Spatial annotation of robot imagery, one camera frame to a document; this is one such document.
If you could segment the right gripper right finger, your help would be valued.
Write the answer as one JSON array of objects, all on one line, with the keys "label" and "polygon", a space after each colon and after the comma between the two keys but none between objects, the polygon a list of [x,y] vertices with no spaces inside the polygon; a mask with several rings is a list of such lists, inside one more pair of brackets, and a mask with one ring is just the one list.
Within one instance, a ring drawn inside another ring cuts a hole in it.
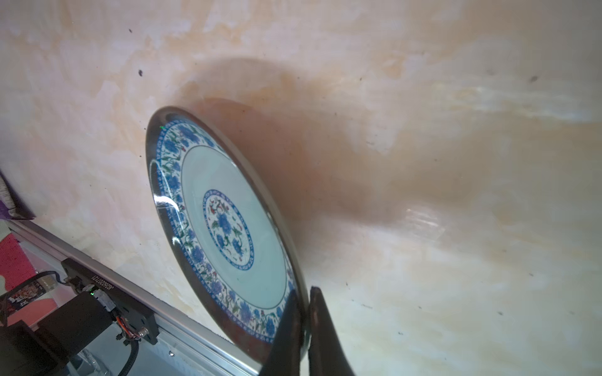
[{"label": "right gripper right finger", "polygon": [[310,290],[309,372],[311,376],[354,376],[320,288]]}]

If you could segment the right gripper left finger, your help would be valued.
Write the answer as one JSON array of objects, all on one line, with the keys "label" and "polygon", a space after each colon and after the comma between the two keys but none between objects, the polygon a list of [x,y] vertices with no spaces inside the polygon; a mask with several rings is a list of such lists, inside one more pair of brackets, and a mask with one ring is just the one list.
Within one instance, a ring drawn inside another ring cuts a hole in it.
[{"label": "right gripper left finger", "polygon": [[296,291],[293,291],[288,297],[271,352],[259,376],[299,376],[303,341],[299,299]]}]

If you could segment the teal blue patterned plate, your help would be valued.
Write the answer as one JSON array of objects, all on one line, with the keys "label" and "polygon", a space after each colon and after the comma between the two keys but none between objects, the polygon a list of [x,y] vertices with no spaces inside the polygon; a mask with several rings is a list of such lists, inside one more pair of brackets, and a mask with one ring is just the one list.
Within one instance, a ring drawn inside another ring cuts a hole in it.
[{"label": "teal blue patterned plate", "polygon": [[288,297],[309,297],[296,247],[267,187],[216,126],[163,107],[146,133],[149,184],[189,285],[235,346],[268,359]]}]

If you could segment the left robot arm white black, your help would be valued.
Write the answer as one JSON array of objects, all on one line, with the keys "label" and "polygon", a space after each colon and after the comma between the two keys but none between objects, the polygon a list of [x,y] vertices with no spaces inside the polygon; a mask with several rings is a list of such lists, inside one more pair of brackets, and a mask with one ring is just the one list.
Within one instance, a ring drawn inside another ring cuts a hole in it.
[{"label": "left robot arm white black", "polygon": [[82,293],[32,330],[24,321],[1,327],[2,375],[65,375],[67,364],[117,317],[92,294]]}]

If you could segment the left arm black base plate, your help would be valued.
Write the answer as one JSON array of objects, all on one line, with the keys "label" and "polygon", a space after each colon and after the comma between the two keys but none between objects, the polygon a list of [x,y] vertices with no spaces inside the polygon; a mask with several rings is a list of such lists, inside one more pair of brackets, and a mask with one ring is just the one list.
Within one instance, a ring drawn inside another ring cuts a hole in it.
[{"label": "left arm black base plate", "polygon": [[151,345],[158,343],[159,330],[151,308],[114,282],[72,258],[63,260],[61,266],[76,291],[86,291],[99,300],[115,319],[119,318],[130,334]]}]

